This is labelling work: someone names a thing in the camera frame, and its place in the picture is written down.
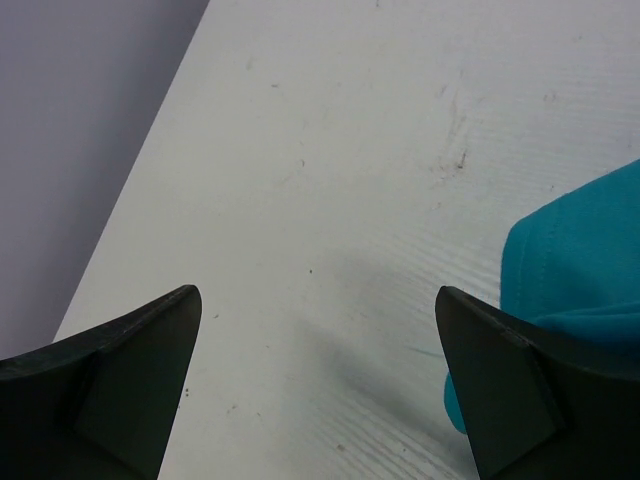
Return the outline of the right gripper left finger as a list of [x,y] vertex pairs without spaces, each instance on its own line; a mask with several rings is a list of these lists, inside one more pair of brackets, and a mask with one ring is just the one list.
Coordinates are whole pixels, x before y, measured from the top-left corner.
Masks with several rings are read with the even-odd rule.
[[157,478],[201,315],[185,285],[2,360],[2,478]]

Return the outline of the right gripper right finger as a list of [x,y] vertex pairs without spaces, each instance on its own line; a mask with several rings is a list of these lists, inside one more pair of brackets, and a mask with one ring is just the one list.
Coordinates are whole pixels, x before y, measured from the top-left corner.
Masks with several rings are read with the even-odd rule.
[[638,478],[638,359],[451,286],[435,315],[480,478]]

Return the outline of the teal t shirt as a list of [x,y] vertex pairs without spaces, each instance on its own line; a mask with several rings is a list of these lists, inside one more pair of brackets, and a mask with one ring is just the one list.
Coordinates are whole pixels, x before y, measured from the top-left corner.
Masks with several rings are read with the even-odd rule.
[[639,164],[516,222],[501,260],[500,308],[531,324],[639,355]]

